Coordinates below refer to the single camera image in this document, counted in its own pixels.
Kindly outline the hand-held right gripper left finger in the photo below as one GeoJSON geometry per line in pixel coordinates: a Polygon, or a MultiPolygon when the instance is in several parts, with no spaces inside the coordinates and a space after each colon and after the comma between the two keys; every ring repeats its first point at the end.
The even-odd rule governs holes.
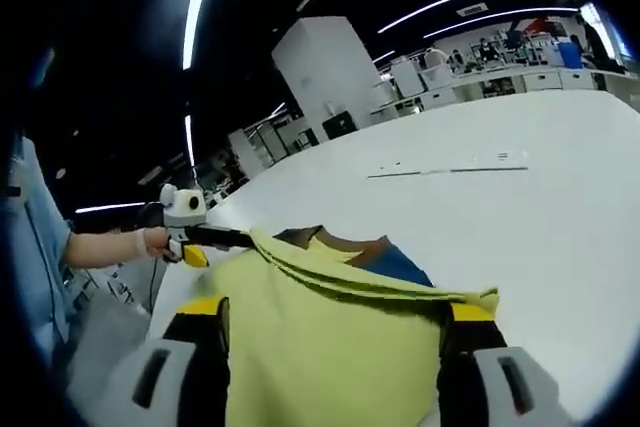
{"type": "Polygon", "coordinates": [[[230,383],[229,300],[181,306],[162,337],[145,341],[113,370],[106,426],[223,426],[230,383]]]}

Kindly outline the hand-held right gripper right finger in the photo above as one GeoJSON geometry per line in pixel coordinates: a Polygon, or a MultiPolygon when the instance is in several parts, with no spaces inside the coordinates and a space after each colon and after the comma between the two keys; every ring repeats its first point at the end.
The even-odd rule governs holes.
{"type": "Polygon", "coordinates": [[[452,303],[437,377],[442,426],[572,426],[555,379],[521,347],[509,346],[494,317],[452,303]]]}

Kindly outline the person's left hand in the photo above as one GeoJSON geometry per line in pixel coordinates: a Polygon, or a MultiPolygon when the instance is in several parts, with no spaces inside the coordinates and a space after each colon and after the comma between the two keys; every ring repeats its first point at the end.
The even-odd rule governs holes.
{"type": "Polygon", "coordinates": [[[164,227],[145,227],[134,232],[136,251],[140,256],[164,257],[172,260],[170,235],[164,227]]]}

